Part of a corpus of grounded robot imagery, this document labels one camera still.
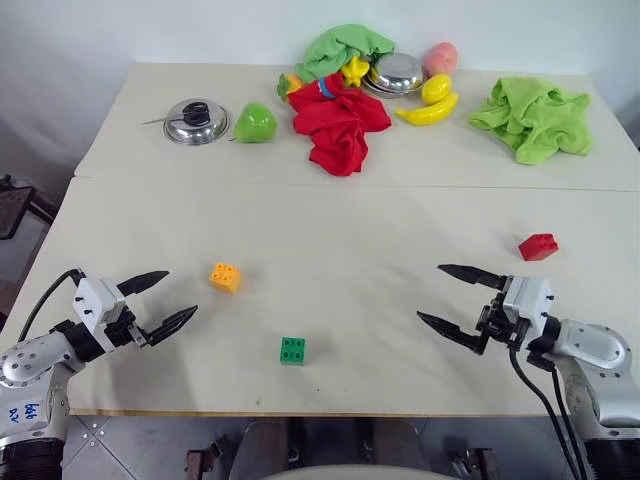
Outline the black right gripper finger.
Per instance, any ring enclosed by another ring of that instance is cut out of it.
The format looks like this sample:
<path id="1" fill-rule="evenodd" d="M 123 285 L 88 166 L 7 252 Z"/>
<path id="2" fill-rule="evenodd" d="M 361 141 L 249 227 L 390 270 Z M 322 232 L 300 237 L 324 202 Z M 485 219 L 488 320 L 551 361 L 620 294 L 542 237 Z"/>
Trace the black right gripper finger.
<path id="1" fill-rule="evenodd" d="M 468 265 L 440 264 L 437 268 L 465 283 L 480 284 L 498 291 L 505 288 L 508 280 L 506 275 L 497 275 Z"/>
<path id="2" fill-rule="evenodd" d="M 458 325 L 431 314 L 420 311 L 417 311 L 416 314 L 426 325 L 442 337 L 471 350 L 477 355 L 484 353 L 485 340 L 481 335 L 465 333 Z"/>

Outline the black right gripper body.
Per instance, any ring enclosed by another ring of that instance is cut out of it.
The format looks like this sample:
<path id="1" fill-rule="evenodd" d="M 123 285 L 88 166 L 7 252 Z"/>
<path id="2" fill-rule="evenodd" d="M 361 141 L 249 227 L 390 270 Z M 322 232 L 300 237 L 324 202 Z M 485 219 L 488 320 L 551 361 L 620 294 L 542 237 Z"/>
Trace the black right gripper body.
<path id="1" fill-rule="evenodd" d="M 518 314 L 512 320 L 505 310 L 506 295 L 498 293 L 489 305 L 485 305 L 476 324 L 480 343 L 476 351 L 484 351 L 490 339 L 503 343 L 508 349 L 519 351 L 526 334 L 526 320 Z"/>

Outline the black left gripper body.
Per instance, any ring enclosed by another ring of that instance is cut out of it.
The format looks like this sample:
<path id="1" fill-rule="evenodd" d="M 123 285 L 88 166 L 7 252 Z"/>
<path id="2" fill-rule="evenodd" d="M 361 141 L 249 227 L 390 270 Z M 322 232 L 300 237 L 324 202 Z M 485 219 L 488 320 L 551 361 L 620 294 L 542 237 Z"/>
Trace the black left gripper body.
<path id="1" fill-rule="evenodd" d="M 135 343 L 138 347 L 148 344 L 147 333 L 136 323 L 134 313 L 124 306 L 117 320 L 110 322 L 104 329 L 107 339 L 105 350 L 115 350 L 129 343 Z"/>

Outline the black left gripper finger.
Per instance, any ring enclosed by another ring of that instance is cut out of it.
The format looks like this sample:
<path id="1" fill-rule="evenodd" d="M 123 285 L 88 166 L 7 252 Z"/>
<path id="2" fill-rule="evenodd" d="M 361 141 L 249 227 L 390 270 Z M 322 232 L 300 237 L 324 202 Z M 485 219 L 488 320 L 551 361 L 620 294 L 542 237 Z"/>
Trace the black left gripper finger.
<path id="1" fill-rule="evenodd" d="M 169 275 L 169 271 L 156 270 L 129 278 L 116 285 L 124 297 L 139 294 L 160 282 Z"/>
<path id="2" fill-rule="evenodd" d="M 177 333 L 195 314 L 198 306 L 194 305 L 167 317 L 161 325 L 146 334 L 146 343 L 155 346 Z"/>

